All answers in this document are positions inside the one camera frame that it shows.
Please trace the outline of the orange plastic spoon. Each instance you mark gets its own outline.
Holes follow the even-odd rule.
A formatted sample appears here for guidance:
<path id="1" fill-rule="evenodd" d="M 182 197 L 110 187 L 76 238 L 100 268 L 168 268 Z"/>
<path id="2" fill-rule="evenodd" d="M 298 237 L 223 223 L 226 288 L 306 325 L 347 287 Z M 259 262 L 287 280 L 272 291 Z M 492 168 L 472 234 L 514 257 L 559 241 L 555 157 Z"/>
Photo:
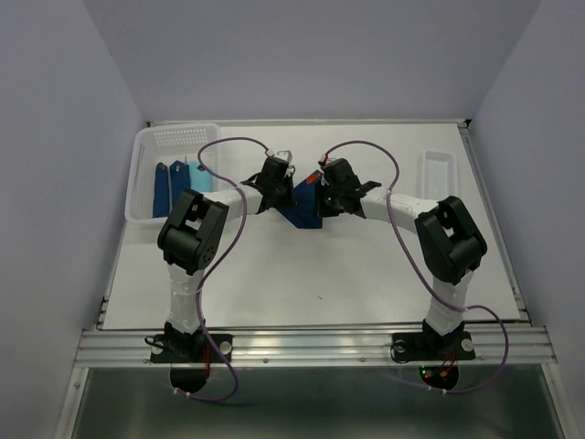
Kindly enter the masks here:
<path id="1" fill-rule="evenodd" d="M 308 178 L 306 178 L 305 182 L 307 185 L 312 185 L 316 181 L 318 181 L 320 177 L 321 177 L 320 174 L 314 173 L 314 174 L 311 174 Z"/>

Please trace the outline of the dark blue paper napkin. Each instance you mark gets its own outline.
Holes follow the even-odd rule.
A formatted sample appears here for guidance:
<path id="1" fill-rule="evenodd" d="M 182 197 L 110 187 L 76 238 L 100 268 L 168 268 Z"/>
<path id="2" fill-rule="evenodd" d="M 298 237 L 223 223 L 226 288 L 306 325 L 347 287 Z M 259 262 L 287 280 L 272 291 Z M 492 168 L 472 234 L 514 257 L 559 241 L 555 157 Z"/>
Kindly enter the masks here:
<path id="1" fill-rule="evenodd" d="M 315 170 L 322 177 L 322 172 Z M 278 212 L 286 218 L 296 229 L 320 230 L 323 227 L 323 219 L 316 213 L 316 187 L 321 177 L 312 185 L 307 185 L 304 178 L 292 190 L 295 204 L 290 207 L 277 208 Z"/>

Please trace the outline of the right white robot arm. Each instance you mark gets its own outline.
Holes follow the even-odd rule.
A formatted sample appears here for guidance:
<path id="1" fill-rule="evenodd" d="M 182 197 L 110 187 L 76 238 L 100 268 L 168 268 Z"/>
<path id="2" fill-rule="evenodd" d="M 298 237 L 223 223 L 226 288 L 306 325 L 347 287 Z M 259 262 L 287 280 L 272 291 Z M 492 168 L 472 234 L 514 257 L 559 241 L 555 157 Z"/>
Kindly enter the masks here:
<path id="1" fill-rule="evenodd" d="M 375 181 L 363 183 L 344 158 L 322 159 L 315 209 L 321 217 L 341 214 L 390 224 L 394 233 L 413 233 L 432 276 L 423 285 L 430 307 L 419 332 L 397 333 L 392 347 L 398 361 L 438 359 L 462 351 L 469 338 L 464 330 L 464 303 L 473 273 L 487 244 L 470 212 L 454 196 L 443 200 L 395 193 Z"/>

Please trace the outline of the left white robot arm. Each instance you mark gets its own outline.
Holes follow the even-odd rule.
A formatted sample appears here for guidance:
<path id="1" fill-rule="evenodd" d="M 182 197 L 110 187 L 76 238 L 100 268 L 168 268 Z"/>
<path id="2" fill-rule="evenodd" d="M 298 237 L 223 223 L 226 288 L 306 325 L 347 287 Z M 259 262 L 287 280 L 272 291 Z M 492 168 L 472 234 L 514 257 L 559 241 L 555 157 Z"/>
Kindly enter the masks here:
<path id="1" fill-rule="evenodd" d="M 261 171 L 209 195 L 188 189 L 171 210 L 157 238 L 170 276 L 171 305 L 164 332 L 148 337 L 153 363 L 203 359 L 206 338 L 197 316 L 197 293 L 216 260 L 227 222 L 293 205 L 293 166 L 288 151 L 268 156 Z"/>

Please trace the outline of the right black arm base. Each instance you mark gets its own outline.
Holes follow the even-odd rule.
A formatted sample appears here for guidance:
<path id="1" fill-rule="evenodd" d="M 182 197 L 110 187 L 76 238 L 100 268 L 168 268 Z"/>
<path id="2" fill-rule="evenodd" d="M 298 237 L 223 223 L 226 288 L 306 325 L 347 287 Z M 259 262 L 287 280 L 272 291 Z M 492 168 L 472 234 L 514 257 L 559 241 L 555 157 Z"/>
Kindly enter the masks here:
<path id="1" fill-rule="evenodd" d="M 471 334 L 461 329 L 444 336 L 428 328 L 396 333 L 391 336 L 390 356 L 400 364 L 422 362 L 423 383 L 441 391 L 452 391 L 458 383 L 459 361 L 476 359 Z"/>

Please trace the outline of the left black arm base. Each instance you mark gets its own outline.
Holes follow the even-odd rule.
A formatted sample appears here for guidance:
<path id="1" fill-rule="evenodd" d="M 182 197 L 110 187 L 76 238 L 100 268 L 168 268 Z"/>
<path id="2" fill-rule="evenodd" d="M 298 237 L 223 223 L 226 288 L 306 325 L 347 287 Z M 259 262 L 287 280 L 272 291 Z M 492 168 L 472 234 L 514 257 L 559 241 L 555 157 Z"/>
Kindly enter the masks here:
<path id="1" fill-rule="evenodd" d="M 187 397 L 203 397 L 199 392 L 210 379 L 211 366 L 223 363 L 201 329 L 187 334 L 167 327 L 164 333 L 145 337 L 144 342 L 151 349 L 152 363 L 172 365 L 170 384 Z"/>

